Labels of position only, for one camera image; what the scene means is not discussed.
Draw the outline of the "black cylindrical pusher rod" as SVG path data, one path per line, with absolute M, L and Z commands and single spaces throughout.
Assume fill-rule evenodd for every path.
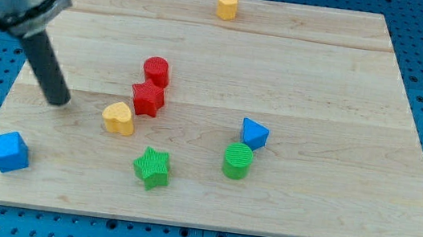
M 35 35 L 20 38 L 19 43 L 47 103 L 63 106 L 70 101 L 71 93 L 47 36 L 43 30 Z

